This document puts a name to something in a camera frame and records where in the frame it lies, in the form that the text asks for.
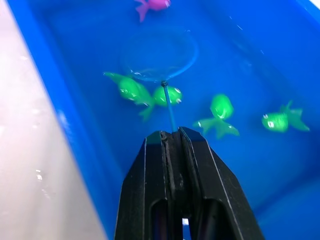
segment white floor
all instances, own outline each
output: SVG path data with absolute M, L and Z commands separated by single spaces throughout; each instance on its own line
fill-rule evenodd
M 5 0 L 0 0 L 0 239 L 106 239 Z

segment blue plastic tub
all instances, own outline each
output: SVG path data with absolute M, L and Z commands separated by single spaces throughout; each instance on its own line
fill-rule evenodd
M 9 0 L 109 239 L 121 184 L 153 131 L 171 131 L 157 107 L 120 97 L 103 72 L 124 74 L 131 36 L 161 24 L 188 30 L 196 62 L 169 84 L 183 93 L 178 126 L 212 117 L 215 94 L 229 96 L 240 136 L 205 137 L 237 176 L 267 240 L 320 239 L 320 23 L 308 0 L 172 0 L 143 23 L 133 0 Z M 147 84 L 150 91 L 158 85 Z M 293 100 L 310 132 L 265 129 L 263 114 Z

